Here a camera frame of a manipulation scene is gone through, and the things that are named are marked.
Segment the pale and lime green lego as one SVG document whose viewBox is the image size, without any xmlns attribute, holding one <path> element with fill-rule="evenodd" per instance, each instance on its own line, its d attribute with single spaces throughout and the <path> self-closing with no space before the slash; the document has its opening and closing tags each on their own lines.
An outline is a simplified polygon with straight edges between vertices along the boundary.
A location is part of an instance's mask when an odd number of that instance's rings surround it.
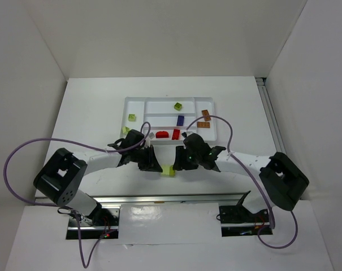
<svg viewBox="0 0 342 271">
<path fill-rule="evenodd" d="M 175 170 L 173 169 L 172 165 L 162 165 L 161 168 L 162 168 L 161 176 L 163 177 L 175 176 Z"/>
</svg>

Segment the red curved lego piece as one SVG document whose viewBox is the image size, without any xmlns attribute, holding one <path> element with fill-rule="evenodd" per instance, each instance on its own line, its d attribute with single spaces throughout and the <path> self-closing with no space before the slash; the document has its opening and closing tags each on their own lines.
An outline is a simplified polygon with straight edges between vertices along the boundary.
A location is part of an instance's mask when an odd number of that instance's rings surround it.
<svg viewBox="0 0 342 271">
<path fill-rule="evenodd" d="M 170 136 L 169 136 L 168 131 L 158 131 L 156 132 L 155 137 L 156 138 L 169 138 Z"/>
</svg>

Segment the red lego brick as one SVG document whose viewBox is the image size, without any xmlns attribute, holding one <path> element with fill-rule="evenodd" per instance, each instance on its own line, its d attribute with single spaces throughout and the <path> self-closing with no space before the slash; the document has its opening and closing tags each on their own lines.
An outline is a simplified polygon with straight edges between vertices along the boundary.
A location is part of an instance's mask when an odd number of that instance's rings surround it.
<svg viewBox="0 0 342 271">
<path fill-rule="evenodd" d="M 179 129 L 174 129 L 172 132 L 172 140 L 179 140 L 180 137 L 180 130 Z"/>
</svg>

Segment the lime green square lego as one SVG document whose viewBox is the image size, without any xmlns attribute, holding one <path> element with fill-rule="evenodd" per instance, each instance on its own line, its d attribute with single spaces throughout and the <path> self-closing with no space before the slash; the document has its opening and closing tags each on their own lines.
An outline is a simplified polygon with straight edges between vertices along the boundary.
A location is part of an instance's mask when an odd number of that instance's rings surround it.
<svg viewBox="0 0 342 271">
<path fill-rule="evenodd" d="M 122 132 L 124 135 L 127 135 L 129 131 L 130 131 L 129 127 L 127 127 L 127 126 L 122 127 Z"/>
<path fill-rule="evenodd" d="M 136 114 L 130 113 L 130 114 L 128 115 L 128 121 L 130 121 L 130 122 L 136 122 L 136 120 L 137 120 Z"/>
</svg>

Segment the purple lego plate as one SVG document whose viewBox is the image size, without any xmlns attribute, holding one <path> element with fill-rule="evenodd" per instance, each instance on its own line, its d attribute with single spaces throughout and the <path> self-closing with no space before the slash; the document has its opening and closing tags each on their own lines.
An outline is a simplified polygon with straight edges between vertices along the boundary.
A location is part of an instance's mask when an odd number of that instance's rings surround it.
<svg viewBox="0 0 342 271">
<path fill-rule="evenodd" d="M 177 126 L 183 126 L 184 125 L 184 116 L 182 116 L 182 115 L 178 116 L 176 125 Z"/>
</svg>

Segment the orange lego brick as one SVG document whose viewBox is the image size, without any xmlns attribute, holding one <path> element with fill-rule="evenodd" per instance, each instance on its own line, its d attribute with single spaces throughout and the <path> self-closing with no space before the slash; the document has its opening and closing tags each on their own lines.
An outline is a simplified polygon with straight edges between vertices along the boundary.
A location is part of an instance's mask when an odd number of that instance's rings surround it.
<svg viewBox="0 0 342 271">
<path fill-rule="evenodd" d="M 202 116 L 203 116 L 205 121 L 210 121 L 211 120 L 211 117 L 210 117 L 210 114 L 209 114 L 208 110 L 202 110 L 201 113 L 202 113 Z"/>
</svg>

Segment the dark green square lego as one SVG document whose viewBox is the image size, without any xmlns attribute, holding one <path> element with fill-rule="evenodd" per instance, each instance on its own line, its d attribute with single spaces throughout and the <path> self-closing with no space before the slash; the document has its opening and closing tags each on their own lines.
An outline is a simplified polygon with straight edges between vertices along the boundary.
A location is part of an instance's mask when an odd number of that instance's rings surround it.
<svg viewBox="0 0 342 271">
<path fill-rule="evenodd" d="M 183 105 L 179 102 L 176 102 L 174 104 L 174 109 L 177 110 L 177 111 L 181 111 L 183 109 Z"/>
</svg>

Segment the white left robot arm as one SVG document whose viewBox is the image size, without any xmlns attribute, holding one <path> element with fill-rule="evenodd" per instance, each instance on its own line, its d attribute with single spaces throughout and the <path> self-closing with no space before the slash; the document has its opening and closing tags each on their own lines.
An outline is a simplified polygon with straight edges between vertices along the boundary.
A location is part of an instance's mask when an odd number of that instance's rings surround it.
<svg viewBox="0 0 342 271">
<path fill-rule="evenodd" d="M 97 224 L 108 216 L 101 204 L 79 187 L 84 176 L 104 169 L 117 168 L 130 162 L 140 171 L 162 172 L 152 145 L 146 146 L 144 135 L 134 129 L 125 138 L 109 144 L 104 152 L 71 153 L 60 148 L 35 177 L 33 184 L 58 207 L 69 207 L 88 223 Z"/>
</svg>

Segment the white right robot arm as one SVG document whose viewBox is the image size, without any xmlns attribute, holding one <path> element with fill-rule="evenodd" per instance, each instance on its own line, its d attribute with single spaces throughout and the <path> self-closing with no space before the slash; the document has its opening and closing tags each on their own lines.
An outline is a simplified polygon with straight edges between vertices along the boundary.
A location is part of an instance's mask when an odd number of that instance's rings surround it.
<svg viewBox="0 0 342 271">
<path fill-rule="evenodd" d="M 191 134 L 176 147 L 173 169 L 189 171 L 199 166 L 216 172 L 231 172 L 252 179 L 259 195 L 243 202 L 250 213 L 258 213 L 261 202 L 267 208 L 277 206 L 292 211 L 309 186 L 309 180 L 284 153 L 272 156 L 254 156 L 232 152 L 223 146 L 210 147 L 200 135 Z"/>
</svg>

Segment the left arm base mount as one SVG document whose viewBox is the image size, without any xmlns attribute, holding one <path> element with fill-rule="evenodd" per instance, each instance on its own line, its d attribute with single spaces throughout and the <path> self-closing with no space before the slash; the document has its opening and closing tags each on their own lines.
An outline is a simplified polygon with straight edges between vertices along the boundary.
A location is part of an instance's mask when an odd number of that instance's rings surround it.
<svg viewBox="0 0 342 271">
<path fill-rule="evenodd" d="M 65 208 L 58 208 L 57 212 L 68 216 L 66 239 L 78 239 L 75 215 Z M 102 208 L 100 218 L 97 218 L 95 222 L 83 215 L 78 215 L 78 217 L 80 219 L 81 239 L 96 240 L 101 235 L 103 235 L 103 239 L 118 239 L 120 206 L 106 204 Z"/>
</svg>

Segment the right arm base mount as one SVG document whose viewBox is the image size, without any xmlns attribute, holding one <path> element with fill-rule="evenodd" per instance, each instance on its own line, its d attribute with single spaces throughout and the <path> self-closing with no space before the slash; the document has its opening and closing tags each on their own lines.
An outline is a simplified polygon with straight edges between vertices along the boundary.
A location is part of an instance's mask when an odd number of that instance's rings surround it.
<svg viewBox="0 0 342 271">
<path fill-rule="evenodd" d="M 269 212 L 261 209 L 256 214 L 252 214 L 244 206 L 244 200 L 250 191 L 244 193 L 235 205 L 219 206 L 219 214 L 216 219 L 221 224 L 222 237 L 240 237 L 257 235 L 262 229 L 261 235 L 273 235 L 269 226 Z"/>
</svg>

